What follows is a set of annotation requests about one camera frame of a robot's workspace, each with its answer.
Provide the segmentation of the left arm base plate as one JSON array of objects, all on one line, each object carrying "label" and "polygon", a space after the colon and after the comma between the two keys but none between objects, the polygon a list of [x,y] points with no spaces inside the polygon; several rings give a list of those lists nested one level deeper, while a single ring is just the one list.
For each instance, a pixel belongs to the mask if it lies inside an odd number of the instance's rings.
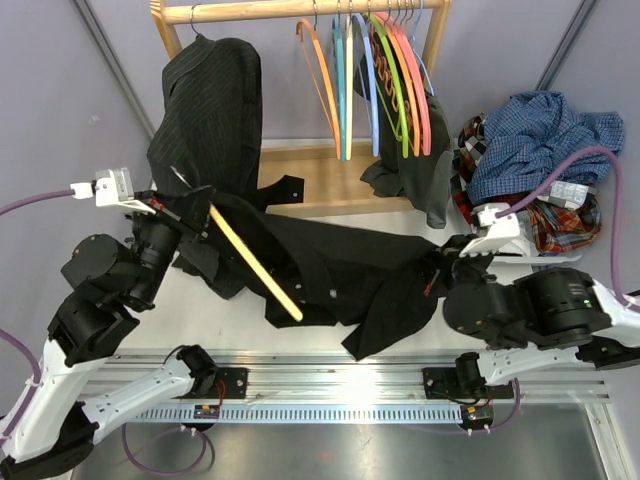
[{"label": "left arm base plate", "polygon": [[241,367],[221,367],[214,384],[206,393],[187,393],[181,399],[243,400],[247,395],[249,370]]}]

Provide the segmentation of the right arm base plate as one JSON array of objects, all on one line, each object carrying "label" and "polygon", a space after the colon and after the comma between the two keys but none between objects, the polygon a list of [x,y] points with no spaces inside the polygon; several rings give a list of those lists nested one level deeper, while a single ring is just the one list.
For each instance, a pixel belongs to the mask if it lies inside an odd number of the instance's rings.
[{"label": "right arm base plate", "polygon": [[492,386],[477,374],[460,374],[455,367],[425,367],[422,380],[427,399],[466,402],[515,398],[512,382]]}]

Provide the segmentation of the yellow hanger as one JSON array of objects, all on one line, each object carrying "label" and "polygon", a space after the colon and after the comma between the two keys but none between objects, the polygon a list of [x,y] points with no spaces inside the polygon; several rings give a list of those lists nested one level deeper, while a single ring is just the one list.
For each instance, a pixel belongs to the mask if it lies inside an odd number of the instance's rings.
[{"label": "yellow hanger", "polygon": [[[299,177],[284,175],[280,180],[268,187],[256,190],[255,194],[256,197],[252,197],[251,200],[256,201],[259,207],[301,203],[304,198],[304,180]],[[232,246],[236,254],[245,262],[253,274],[267,288],[292,319],[295,322],[301,322],[303,319],[301,309],[277,283],[241,236],[233,229],[232,225],[216,206],[214,200],[209,202],[205,219],[213,222],[222,236]]]}]

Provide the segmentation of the blue checked shirt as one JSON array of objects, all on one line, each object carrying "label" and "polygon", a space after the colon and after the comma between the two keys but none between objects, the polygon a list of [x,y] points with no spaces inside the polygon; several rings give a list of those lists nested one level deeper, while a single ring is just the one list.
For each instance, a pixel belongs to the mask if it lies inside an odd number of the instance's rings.
[{"label": "blue checked shirt", "polygon": [[553,91],[513,95],[487,115],[484,137],[485,153],[467,186],[475,205],[537,189],[581,149],[602,146],[618,154],[625,143],[618,113],[577,113]]}]

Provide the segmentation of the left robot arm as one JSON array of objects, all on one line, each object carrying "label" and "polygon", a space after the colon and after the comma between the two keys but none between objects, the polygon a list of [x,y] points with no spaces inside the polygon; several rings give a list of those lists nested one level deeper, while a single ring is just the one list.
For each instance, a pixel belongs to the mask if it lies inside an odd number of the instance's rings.
[{"label": "left robot arm", "polygon": [[17,403],[3,419],[1,476],[47,479],[82,463],[113,430],[160,402],[208,396],[218,367],[198,345],[179,347],[154,372],[97,397],[80,395],[121,342],[151,310],[182,242],[204,240],[209,197],[202,187],[169,196],[134,195],[127,218],[133,240],[124,245],[92,234],[75,248],[61,273],[72,288],[48,326],[40,361]]}]

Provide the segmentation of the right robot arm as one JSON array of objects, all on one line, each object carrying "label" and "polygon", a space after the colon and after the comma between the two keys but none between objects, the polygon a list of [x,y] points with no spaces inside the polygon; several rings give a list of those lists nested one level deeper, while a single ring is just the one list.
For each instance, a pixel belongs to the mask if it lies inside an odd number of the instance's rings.
[{"label": "right robot arm", "polygon": [[520,375],[556,365],[615,370],[639,363],[639,305],[618,299],[592,276],[553,267],[501,284],[490,254],[467,256],[470,238],[456,235],[425,257],[427,296],[440,297],[452,330],[482,341],[453,365],[426,368],[429,399],[460,405],[511,399]]}]

